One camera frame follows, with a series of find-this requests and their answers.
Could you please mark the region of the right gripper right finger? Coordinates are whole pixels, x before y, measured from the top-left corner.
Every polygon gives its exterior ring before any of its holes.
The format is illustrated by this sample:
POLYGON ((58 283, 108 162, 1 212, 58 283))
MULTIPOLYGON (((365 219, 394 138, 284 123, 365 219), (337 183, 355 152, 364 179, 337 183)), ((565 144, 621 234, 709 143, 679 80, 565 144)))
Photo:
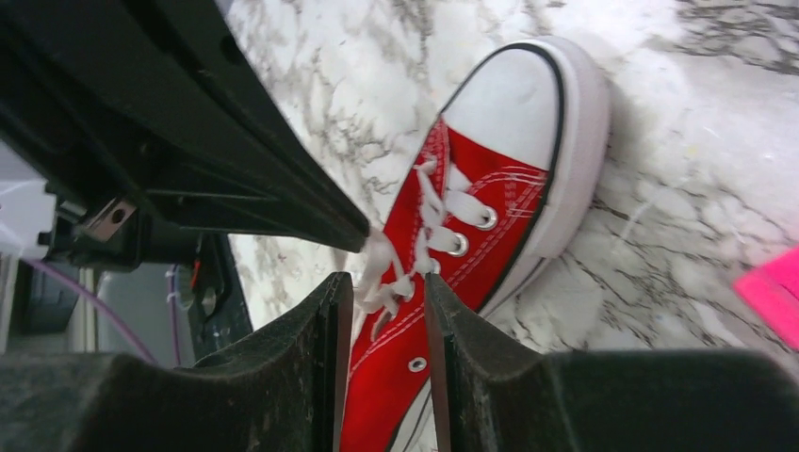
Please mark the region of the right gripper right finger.
POLYGON ((794 451, 798 386, 743 348, 538 353, 425 281, 442 451, 794 451))

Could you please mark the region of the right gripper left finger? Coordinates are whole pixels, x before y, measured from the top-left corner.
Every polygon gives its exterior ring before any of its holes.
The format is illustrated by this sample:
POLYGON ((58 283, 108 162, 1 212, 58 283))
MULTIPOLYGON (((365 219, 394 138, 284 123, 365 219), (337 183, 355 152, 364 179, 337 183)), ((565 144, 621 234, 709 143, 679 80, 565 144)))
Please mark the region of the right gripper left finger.
POLYGON ((1 360, 5 451, 335 451, 353 288, 329 275, 301 303, 190 368, 127 354, 1 360))

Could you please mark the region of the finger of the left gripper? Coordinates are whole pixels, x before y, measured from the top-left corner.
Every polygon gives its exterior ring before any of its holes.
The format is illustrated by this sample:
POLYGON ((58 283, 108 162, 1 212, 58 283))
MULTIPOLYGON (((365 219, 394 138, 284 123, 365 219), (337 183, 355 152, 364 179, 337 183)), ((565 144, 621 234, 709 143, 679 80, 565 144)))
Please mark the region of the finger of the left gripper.
POLYGON ((368 221, 306 151, 283 118, 265 125, 212 118, 205 121, 208 147, 216 160, 251 186, 266 202, 230 205, 208 231, 295 237, 340 250, 359 251, 366 244, 368 221))

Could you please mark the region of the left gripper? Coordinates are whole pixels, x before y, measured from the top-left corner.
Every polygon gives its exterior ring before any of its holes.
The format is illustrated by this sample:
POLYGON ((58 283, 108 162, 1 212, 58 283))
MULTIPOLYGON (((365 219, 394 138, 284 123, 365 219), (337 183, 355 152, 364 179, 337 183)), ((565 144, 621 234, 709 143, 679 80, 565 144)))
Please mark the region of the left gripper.
POLYGON ((131 268, 294 230, 294 135, 217 1, 1 5, 1 250, 131 268))

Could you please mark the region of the white shoelace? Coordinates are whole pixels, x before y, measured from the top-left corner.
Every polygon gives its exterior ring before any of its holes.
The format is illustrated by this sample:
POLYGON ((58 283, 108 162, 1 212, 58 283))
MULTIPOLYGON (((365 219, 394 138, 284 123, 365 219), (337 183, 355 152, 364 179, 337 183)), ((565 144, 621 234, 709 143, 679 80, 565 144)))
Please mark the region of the white shoelace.
POLYGON ((456 218, 475 229, 489 231, 498 224, 498 213, 468 193, 470 181, 457 168, 428 158, 414 166, 417 200, 411 203, 411 224, 394 234, 371 229, 364 248, 366 266, 355 285, 357 335, 371 316, 369 338, 397 317, 400 304, 413 298, 415 277, 438 272, 434 251, 463 257, 469 251, 465 234, 445 225, 456 218))

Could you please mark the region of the red canvas sneaker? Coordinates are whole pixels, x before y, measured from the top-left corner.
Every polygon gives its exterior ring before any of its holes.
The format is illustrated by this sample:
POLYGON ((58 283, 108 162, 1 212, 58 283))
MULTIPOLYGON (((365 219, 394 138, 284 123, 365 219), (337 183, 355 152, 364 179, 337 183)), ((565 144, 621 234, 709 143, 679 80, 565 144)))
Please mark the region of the red canvas sneaker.
POLYGON ((340 447, 432 451, 424 282, 489 315, 575 236, 603 166, 608 83, 576 43, 486 56, 436 116, 354 283, 340 447))

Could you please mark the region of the pink highlighter marker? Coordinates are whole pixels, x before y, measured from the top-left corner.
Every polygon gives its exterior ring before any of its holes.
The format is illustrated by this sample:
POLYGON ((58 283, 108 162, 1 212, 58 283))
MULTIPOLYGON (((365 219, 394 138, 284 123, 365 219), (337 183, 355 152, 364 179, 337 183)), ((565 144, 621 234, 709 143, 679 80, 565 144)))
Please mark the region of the pink highlighter marker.
POLYGON ((798 350, 798 248, 749 270, 733 288, 790 349, 798 350))

